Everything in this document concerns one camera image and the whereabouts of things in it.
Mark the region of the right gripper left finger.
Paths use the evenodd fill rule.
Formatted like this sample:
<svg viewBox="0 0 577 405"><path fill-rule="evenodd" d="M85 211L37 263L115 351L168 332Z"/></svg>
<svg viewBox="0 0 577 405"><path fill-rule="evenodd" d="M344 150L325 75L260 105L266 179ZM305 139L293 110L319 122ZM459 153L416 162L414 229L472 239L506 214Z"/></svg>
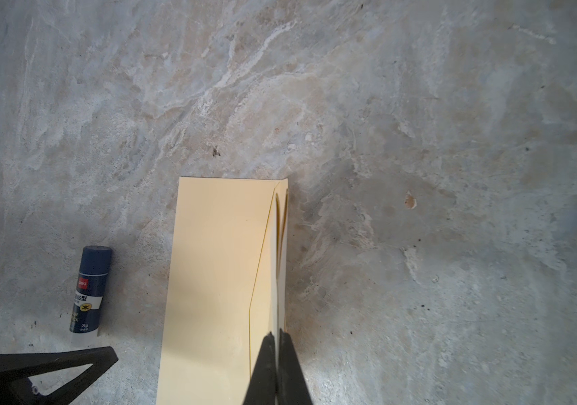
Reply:
<svg viewBox="0 0 577 405"><path fill-rule="evenodd" d="M275 337L271 332L261 342L259 354L244 397L244 405L274 405L277 392Z"/></svg>

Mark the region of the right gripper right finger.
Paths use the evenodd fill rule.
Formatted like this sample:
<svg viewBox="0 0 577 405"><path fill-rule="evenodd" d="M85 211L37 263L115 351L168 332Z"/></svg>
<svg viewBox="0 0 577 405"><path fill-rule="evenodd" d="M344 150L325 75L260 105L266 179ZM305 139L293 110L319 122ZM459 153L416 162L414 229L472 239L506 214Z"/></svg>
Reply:
<svg viewBox="0 0 577 405"><path fill-rule="evenodd" d="M312 405L313 401L291 336L279 331L278 404Z"/></svg>

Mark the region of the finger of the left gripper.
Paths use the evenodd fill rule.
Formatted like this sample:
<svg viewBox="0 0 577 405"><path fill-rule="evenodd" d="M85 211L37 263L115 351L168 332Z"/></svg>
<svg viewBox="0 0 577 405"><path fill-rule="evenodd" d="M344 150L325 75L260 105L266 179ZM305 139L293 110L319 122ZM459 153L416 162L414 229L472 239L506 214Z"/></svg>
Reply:
<svg viewBox="0 0 577 405"><path fill-rule="evenodd" d="M58 353L0 354L0 404L69 404L116 364L110 346ZM32 376L87 366L48 395L33 390Z"/></svg>

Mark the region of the yellow paper envelope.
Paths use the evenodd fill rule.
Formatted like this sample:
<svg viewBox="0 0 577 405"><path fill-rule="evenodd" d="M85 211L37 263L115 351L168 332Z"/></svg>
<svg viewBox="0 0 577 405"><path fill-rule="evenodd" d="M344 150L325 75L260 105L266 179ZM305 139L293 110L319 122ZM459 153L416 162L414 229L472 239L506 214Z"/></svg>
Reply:
<svg viewBox="0 0 577 405"><path fill-rule="evenodd" d="M241 404L284 323L288 181L182 177L160 404Z"/></svg>

